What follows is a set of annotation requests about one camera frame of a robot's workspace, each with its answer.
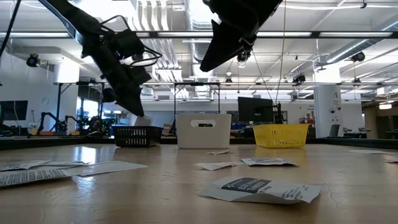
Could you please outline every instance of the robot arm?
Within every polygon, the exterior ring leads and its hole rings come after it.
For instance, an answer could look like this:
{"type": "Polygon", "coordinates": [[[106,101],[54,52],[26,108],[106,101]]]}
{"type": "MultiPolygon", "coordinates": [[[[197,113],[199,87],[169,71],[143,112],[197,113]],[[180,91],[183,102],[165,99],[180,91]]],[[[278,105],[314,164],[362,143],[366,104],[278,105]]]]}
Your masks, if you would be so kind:
{"type": "Polygon", "coordinates": [[[158,59],[162,55],[146,48],[135,32],[126,29],[115,32],[94,17],[71,5],[67,0],[39,0],[63,23],[68,33],[83,46],[82,57],[91,56],[111,85],[105,98],[137,116],[143,116],[140,85],[151,79],[143,66],[121,64],[120,60],[132,57],[143,61],[143,53],[150,52],[158,59]]]}

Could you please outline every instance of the workbench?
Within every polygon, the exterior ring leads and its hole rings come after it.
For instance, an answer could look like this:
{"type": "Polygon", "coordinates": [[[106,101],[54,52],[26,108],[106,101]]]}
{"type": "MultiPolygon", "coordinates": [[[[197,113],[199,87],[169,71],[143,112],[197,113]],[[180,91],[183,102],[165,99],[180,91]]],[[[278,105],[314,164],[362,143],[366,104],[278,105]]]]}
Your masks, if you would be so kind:
{"type": "Polygon", "coordinates": [[[397,223],[398,165],[394,155],[348,153],[361,147],[307,144],[304,149],[233,145],[215,150],[148,149],[84,144],[0,151],[0,162],[23,160],[103,162],[149,166],[92,177],[71,177],[0,189],[1,223],[397,223]],[[281,157],[300,167],[248,167],[205,171],[199,162],[281,157]],[[195,194],[227,176],[321,185],[311,204],[225,202],[195,194]]]}

